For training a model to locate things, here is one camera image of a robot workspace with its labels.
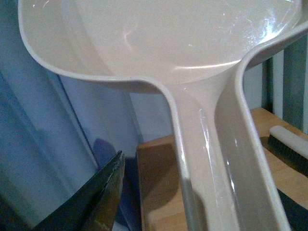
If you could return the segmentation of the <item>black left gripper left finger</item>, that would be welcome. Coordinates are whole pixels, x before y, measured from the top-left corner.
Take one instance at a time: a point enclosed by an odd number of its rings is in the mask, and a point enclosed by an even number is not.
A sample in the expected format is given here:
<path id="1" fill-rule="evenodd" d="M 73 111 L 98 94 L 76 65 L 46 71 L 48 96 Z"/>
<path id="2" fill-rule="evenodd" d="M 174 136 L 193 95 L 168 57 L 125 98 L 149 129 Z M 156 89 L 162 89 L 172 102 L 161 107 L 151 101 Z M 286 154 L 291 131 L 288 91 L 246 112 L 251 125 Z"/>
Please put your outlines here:
<path id="1" fill-rule="evenodd" d="M 111 231 L 123 187 L 125 157 L 119 151 L 34 231 Z"/>

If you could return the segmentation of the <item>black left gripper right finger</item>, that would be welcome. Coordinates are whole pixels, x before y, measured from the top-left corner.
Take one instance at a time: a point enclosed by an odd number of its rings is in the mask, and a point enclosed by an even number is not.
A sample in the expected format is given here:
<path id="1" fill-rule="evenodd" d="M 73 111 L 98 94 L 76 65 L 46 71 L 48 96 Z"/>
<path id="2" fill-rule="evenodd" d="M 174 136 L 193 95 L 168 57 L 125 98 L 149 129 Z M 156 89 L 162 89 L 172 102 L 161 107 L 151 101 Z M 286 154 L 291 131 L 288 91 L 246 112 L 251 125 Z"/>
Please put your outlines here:
<path id="1" fill-rule="evenodd" d="M 308 210 L 277 189 L 293 231 L 308 231 Z"/>

